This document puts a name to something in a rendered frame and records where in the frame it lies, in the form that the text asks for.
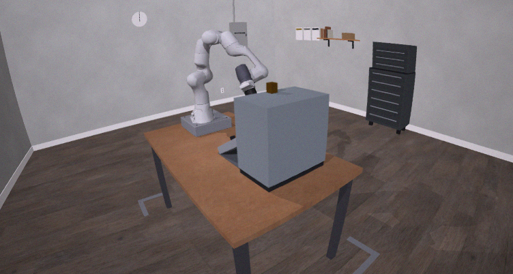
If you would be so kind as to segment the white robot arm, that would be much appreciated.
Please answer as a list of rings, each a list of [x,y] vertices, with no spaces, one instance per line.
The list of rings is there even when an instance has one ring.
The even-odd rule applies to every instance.
[[[196,67],[197,72],[193,72],[187,77],[187,83],[192,88],[195,99],[195,116],[191,113],[193,116],[190,117],[192,123],[209,123],[215,119],[212,109],[209,108],[209,93],[206,91],[204,85],[213,78],[213,74],[209,68],[209,49],[212,45],[221,44],[227,54],[232,57],[247,56],[255,65],[255,67],[250,70],[248,70],[245,64],[241,64],[235,68],[240,85],[245,83],[243,86],[239,86],[243,92],[255,88],[254,84],[260,79],[266,78],[268,75],[267,68],[259,61],[249,47],[241,45],[232,32],[221,32],[222,31],[213,29],[206,31],[202,34],[202,39],[199,39],[196,43],[194,64],[198,65]]]

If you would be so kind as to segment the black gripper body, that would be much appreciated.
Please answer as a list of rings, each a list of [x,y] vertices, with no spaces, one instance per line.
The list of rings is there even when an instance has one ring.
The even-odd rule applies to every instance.
[[[246,91],[244,91],[245,95],[250,95],[250,94],[255,94],[257,93],[256,89],[255,88],[251,88],[251,89],[248,89]]]

